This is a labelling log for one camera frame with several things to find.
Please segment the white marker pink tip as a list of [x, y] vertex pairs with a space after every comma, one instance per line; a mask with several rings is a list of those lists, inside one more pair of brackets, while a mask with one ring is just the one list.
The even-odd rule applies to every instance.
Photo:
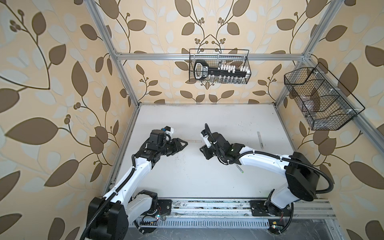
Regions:
[[260, 143], [261, 149], [264, 149], [265, 145], [264, 145], [264, 142], [263, 142], [263, 139], [262, 139], [262, 135], [261, 135], [260, 132], [257, 132], [257, 134], [258, 134], [258, 139], [259, 139], [259, 143]]

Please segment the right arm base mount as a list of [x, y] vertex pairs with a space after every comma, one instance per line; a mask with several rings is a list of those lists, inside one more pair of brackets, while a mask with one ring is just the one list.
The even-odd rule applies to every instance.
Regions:
[[292, 214], [292, 205], [288, 204], [285, 208], [280, 209], [272, 203], [266, 203], [266, 200], [251, 200], [251, 214], [253, 217], [290, 217]]

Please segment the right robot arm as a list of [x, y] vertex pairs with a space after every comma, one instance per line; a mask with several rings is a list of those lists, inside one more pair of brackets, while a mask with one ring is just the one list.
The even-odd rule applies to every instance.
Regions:
[[333, 180], [299, 152], [276, 155], [257, 151], [243, 144], [230, 144], [221, 134], [212, 133], [209, 127], [201, 131], [201, 137], [205, 144], [200, 152], [207, 160], [217, 157], [226, 166], [253, 166], [284, 178], [283, 185], [271, 190], [261, 208], [271, 216], [282, 212], [294, 202], [312, 202], [318, 194], [330, 193], [334, 189]]

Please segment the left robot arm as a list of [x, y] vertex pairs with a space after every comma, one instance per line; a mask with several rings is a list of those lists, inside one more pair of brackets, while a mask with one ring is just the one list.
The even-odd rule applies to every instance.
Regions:
[[144, 190], [135, 195], [134, 192], [162, 156], [173, 156], [188, 145], [184, 140], [172, 138], [172, 134], [173, 128], [168, 126], [152, 130], [131, 156], [132, 166], [125, 175], [103, 197], [90, 202], [82, 240], [123, 240], [137, 218], [158, 211], [157, 193]]

